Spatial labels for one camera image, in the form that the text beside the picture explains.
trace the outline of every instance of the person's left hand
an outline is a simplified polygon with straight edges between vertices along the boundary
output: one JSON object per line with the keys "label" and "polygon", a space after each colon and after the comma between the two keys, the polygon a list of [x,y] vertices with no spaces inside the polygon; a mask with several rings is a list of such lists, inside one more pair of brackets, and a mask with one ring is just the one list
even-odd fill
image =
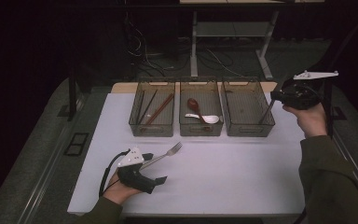
{"label": "person's left hand", "polygon": [[123,204],[130,196],[141,193],[138,189],[133,189],[122,184],[118,180],[117,170],[110,178],[108,186],[110,187],[103,193],[103,196],[117,204]]}

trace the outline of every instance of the transparent bin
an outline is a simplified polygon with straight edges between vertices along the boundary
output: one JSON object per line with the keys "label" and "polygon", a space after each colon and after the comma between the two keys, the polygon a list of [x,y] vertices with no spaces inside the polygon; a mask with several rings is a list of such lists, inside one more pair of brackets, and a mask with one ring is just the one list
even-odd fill
{"label": "transparent bin", "polygon": [[[185,114],[196,114],[187,106],[189,98],[198,102],[202,116],[216,115],[219,120],[214,124],[209,124],[201,123],[200,119],[185,117]],[[220,136],[224,120],[215,77],[182,77],[179,107],[180,134],[182,136]]]}
{"label": "transparent bin", "polygon": [[143,137],[172,137],[174,95],[174,78],[140,79],[129,121],[132,134]]}
{"label": "transparent bin", "polygon": [[261,120],[269,104],[256,77],[224,77],[221,97],[228,136],[269,135],[275,121],[270,111]]}

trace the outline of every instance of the fork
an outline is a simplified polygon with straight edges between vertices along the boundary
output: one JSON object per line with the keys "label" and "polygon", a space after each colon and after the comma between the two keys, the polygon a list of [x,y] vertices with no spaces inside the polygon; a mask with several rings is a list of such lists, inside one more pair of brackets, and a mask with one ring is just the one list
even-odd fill
{"label": "fork", "polygon": [[164,155],[161,155],[159,157],[156,157],[155,159],[151,160],[151,161],[147,161],[144,163],[144,165],[141,167],[140,170],[143,170],[144,168],[146,168],[147,166],[155,163],[156,161],[161,160],[162,158],[166,157],[166,156],[173,156],[177,151],[179,151],[179,149],[182,147],[182,143],[179,142],[178,144],[176,144],[174,147],[172,147],[170,150],[168,150]]}

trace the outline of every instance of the hand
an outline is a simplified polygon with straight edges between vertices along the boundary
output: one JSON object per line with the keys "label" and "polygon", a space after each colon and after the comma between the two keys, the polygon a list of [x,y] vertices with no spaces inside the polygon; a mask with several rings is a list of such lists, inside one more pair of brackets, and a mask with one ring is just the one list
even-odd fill
{"label": "hand", "polygon": [[133,189],[122,184],[118,180],[117,170],[110,178],[108,186],[110,187],[103,193],[103,196],[117,204],[123,204],[130,196],[141,193],[138,189]]}
{"label": "hand", "polygon": [[317,104],[307,110],[296,110],[287,105],[284,105],[283,109],[297,117],[297,124],[306,138],[327,135],[326,115],[322,104]]}

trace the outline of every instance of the sleeve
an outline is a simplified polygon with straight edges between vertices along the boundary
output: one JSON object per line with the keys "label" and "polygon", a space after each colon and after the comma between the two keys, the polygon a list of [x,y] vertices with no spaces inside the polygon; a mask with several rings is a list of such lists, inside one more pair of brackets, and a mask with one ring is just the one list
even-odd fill
{"label": "sleeve", "polygon": [[358,182],[330,137],[301,141],[299,174],[309,223],[358,224]]}
{"label": "sleeve", "polygon": [[123,207],[104,197],[101,197],[94,208],[82,217],[75,224],[116,224]]}

